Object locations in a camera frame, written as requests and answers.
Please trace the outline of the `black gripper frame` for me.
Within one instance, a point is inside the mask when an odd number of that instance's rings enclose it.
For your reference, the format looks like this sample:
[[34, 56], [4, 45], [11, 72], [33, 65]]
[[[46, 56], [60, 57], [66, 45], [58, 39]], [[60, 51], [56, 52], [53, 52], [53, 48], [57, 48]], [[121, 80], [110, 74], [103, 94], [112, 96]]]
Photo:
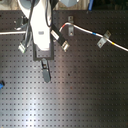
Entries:
[[33, 60], [41, 60], [42, 74], [44, 81], [48, 83], [51, 80], [50, 71], [47, 60], [54, 60], [54, 44], [50, 44], [50, 56], [49, 57], [38, 57], [37, 56], [37, 46], [33, 43]]

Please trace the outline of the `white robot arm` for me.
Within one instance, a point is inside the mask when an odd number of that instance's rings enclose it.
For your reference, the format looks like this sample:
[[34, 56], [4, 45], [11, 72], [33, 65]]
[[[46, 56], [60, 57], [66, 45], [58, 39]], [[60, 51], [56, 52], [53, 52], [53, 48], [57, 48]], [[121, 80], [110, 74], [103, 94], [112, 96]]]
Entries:
[[18, 0], [18, 4], [30, 23], [34, 44], [42, 51], [49, 51], [52, 23], [50, 0]]

